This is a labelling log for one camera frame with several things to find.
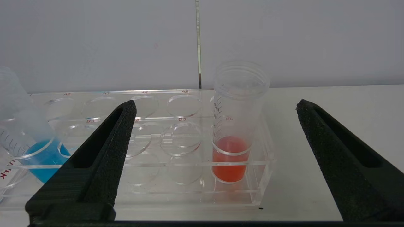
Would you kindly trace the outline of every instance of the blue liquid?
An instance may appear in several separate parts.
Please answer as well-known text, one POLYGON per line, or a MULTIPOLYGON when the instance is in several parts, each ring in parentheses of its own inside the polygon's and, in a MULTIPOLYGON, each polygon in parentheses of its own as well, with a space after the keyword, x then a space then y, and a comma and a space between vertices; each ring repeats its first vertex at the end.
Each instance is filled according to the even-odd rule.
MULTIPOLYGON (((46 146, 46 144, 48 143, 49 140, 36 143, 32 147, 30 147, 24 155, 34 153, 37 150, 46 146)), ((57 148, 59 143, 60 142, 57 139, 55 139, 43 151, 33 155, 32 157, 26 159, 20 159, 19 161, 23 165, 62 165, 68 160, 68 158, 63 157, 62 155, 60 155, 60 153, 66 156, 69 156, 70 154, 64 145, 60 147, 60 153, 59 153, 59 149, 57 148)), ((56 173, 58 169, 29 169, 29 170, 40 181, 46 183, 56 173)))

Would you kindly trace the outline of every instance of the metal strip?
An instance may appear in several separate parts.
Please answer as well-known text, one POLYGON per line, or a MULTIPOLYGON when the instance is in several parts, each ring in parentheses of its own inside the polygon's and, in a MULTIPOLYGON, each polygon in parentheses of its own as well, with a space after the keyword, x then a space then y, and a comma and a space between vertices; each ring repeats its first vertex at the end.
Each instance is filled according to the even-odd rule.
POLYGON ((199 24, 199 0, 195 0, 196 5, 196 37, 198 44, 198 75, 199 75, 199 89, 202 88, 202 76, 201 76, 201 32, 199 24))

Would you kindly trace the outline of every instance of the test tube rack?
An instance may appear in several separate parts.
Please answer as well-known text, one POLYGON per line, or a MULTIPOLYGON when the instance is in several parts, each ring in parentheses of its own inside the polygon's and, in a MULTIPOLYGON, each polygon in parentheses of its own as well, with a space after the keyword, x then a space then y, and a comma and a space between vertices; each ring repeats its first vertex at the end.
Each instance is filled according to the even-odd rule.
MULTIPOLYGON (((198 89, 31 94, 71 154, 115 107, 135 101, 115 208, 258 206, 275 164, 267 124, 260 119, 247 162, 212 162, 213 96, 214 90, 198 89), (225 165, 246 165, 244 178, 217 180, 212 166, 225 165)), ((59 167, 24 166, 1 150, 0 210, 23 210, 43 185, 30 168, 59 167)))

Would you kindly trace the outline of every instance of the plastic beaker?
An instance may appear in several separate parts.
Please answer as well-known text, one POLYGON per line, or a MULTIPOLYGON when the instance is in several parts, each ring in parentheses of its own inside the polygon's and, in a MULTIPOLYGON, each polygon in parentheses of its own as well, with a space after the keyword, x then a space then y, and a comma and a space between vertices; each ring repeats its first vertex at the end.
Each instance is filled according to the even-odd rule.
MULTIPOLYGON (((251 62, 232 61, 216 69, 214 82, 213 162, 247 162, 269 78, 251 62)), ((216 179, 235 183, 246 165, 213 166, 216 179)))
MULTIPOLYGON (((61 165, 69 152, 7 67, 0 67, 0 144, 23 165, 61 165)), ((57 168, 31 168, 42 182, 57 168)))

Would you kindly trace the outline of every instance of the red liquid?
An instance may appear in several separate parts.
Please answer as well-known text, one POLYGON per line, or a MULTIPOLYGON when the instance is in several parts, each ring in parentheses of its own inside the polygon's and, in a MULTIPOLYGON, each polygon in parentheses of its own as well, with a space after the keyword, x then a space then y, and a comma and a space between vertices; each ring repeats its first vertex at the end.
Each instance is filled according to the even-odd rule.
MULTIPOLYGON (((248 149, 247 144, 238 137, 223 137, 216 146, 229 153, 240 153, 248 149)), ((213 162, 246 162, 250 152, 229 156, 213 149, 213 162)), ((225 182, 237 182, 244 177, 246 166, 212 166, 213 174, 225 182)))

